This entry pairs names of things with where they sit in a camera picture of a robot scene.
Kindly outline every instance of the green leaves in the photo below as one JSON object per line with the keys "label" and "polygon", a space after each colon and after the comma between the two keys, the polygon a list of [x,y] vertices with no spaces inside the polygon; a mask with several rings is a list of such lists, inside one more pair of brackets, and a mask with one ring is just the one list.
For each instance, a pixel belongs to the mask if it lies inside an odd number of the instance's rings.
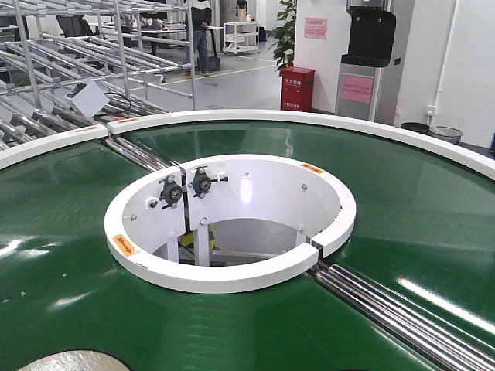
{"label": "green leaves", "polygon": [[284,22],[282,26],[275,28],[275,38],[278,40],[270,48],[276,46],[273,57],[277,61],[277,70],[294,65],[295,44],[295,14],[297,0],[280,0],[285,9],[277,14],[277,20]]}

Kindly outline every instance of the bolt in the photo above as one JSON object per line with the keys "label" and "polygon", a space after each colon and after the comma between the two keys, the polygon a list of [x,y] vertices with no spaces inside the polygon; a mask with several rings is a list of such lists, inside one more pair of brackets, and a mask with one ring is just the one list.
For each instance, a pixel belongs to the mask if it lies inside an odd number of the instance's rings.
{"label": "bolt", "polygon": [[210,185],[211,183],[209,179],[203,179],[198,185],[198,188],[202,191],[207,191],[208,189],[210,189]]}
{"label": "bolt", "polygon": [[173,199],[174,201],[179,201],[181,195],[182,195],[182,192],[180,192],[178,189],[173,189],[170,192],[170,198]]}

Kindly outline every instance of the green conveyor belt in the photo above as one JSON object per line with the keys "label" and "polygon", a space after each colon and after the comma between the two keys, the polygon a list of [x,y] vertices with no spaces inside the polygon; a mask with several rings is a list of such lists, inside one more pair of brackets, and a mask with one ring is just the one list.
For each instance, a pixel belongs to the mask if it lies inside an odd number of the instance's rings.
{"label": "green conveyor belt", "polygon": [[[325,168],[358,208],[351,241],[328,261],[494,343],[480,325],[495,323],[490,180],[394,142],[303,124],[188,124],[127,137],[179,162],[265,153]],[[111,256],[103,218],[144,174],[95,142],[0,171],[1,371],[69,349],[108,352],[140,371],[438,369],[310,277],[205,295],[133,276]],[[446,311],[405,282],[485,322]]]}

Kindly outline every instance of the yellow label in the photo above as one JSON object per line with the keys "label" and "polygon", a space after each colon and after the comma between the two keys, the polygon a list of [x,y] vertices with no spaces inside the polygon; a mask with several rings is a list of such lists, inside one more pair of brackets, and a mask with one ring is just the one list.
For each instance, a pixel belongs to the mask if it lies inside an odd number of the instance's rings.
{"label": "yellow label", "polygon": [[311,170],[312,172],[317,172],[318,174],[321,174],[322,172],[325,172],[325,170],[322,170],[320,168],[317,168],[316,166],[314,165],[310,165],[310,164],[302,164],[301,165],[303,168],[307,168],[308,170]]}
{"label": "yellow label", "polygon": [[132,246],[132,243],[130,243],[129,240],[124,236],[122,236],[121,234],[114,236],[114,241],[117,244],[118,248],[122,250],[122,252],[126,257],[136,254],[135,247]]}

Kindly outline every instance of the white circular housing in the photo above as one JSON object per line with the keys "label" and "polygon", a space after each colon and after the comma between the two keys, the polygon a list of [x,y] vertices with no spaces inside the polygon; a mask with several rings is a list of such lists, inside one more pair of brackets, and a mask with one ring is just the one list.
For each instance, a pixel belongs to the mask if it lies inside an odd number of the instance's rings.
{"label": "white circular housing", "polygon": [[[166,186],[175,187],[175,196],[181,186],[183,197],[171,202]],[[355,216],[350,190],[320,168],[268,155],[221,155],[133,182],[111,202],[104,228],[112,254],[133,274],[179,291],[231,293],[265,288],[308,270],[319,250],[325,257],[345,243]],[[263,246],[246,248],[246,241],[213,247],[211,226],[226,220],[286,226],[293,243],[276,254],[264,254]],[[178,243],[186,224],[194,241],[188,250]],[[248,232],[256,240],[258,231]],[[180,263],[185,260],[194,265]],[[223,266],[211,266],[219,262]]]}

